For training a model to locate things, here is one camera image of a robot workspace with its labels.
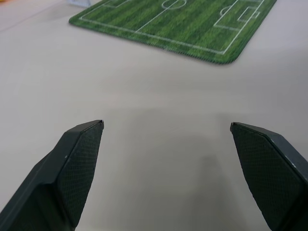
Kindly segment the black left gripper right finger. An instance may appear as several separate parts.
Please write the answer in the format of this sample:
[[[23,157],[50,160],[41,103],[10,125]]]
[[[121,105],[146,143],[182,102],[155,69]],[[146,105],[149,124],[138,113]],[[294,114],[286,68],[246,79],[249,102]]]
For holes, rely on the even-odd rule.
[[[308,162],[280,134],[230,126],[248,188],[272,231],[308,229]]]

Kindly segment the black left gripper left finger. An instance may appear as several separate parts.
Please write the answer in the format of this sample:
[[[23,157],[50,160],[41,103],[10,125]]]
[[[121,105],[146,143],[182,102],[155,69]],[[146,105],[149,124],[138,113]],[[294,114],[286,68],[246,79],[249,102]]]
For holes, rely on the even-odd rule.
[[[28,173],[0,213],[2,231],[74,231],[98,159],[103,120],[66,131]]]

